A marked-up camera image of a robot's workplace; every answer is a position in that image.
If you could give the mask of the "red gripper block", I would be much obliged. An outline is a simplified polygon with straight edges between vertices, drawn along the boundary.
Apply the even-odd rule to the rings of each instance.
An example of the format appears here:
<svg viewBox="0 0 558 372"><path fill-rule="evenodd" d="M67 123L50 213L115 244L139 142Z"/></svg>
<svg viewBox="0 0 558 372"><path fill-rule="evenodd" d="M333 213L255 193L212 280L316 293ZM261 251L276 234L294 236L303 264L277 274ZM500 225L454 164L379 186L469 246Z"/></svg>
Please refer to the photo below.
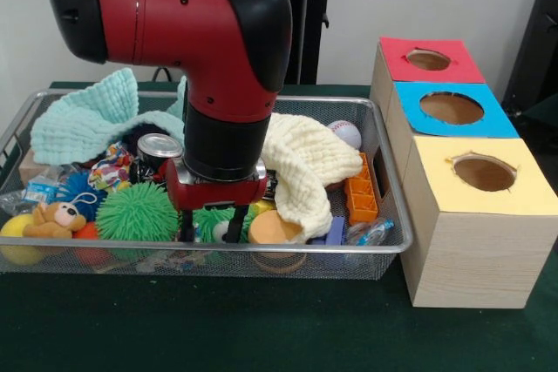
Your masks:
<svg viewBox="0 0 558 372"><path fill-rule="evenodd" d="M193 212L206 206L235 206L228 223L226 243L238 243L249 205L259 201L267 188L267 171L258 159L252 174L243 180L224 182L196 177L188 171L182 158L169 159L166 168L167 194L177 211L181 212L181 242L194 242Z"/></svg>

